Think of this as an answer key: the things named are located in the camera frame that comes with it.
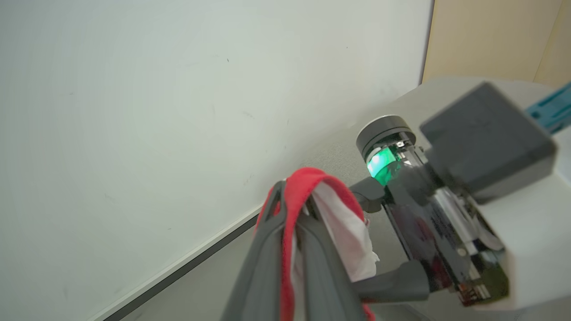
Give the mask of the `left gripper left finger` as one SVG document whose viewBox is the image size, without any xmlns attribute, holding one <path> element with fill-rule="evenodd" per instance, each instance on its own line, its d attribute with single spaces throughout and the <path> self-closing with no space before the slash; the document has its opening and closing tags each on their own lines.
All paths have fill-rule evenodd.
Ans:
<svg viewBox="0 0 571 321">
<path fill-rule="evenodd" d="M 223 321 L 278 321 L 287 207 L 285 181 L 273 186 L 253 242 L 221 317 Z"/>
</svg>

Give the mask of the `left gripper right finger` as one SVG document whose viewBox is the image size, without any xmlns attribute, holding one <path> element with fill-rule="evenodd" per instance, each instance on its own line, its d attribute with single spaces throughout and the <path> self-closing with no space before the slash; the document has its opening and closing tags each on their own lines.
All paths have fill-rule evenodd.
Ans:
<svg viewBox="0 0 571 321">
<path fill-rule="evenodd" d="M 344 264 L 313 198 L 296 222 L 307 321 L 365 321 L 367 315 L 352 288 Z"/>
</svg>

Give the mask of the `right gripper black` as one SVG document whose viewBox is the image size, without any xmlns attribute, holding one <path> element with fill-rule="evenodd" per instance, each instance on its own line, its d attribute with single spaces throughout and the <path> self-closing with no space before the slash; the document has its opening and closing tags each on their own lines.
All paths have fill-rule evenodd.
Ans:
<svg viewBox="0 0 571 321">
<path fill-rule="evenodd" d="M 484 305 L 509 294 L 500 264 L 501 240 L 485 223 L 473 200 L 442 187 L 418 204 L 397 181 L 402 170 L 426 169 L 422 148 L 406 121 L 385 115 L 366 124 L 356 146 L 369 177 L 351 185 L 365 213 L 384 210 L 408 262 L 354 283 L 365 303 L 424 301 L 430 291 L 449 290 L 465 306 Z"/>
</svg>

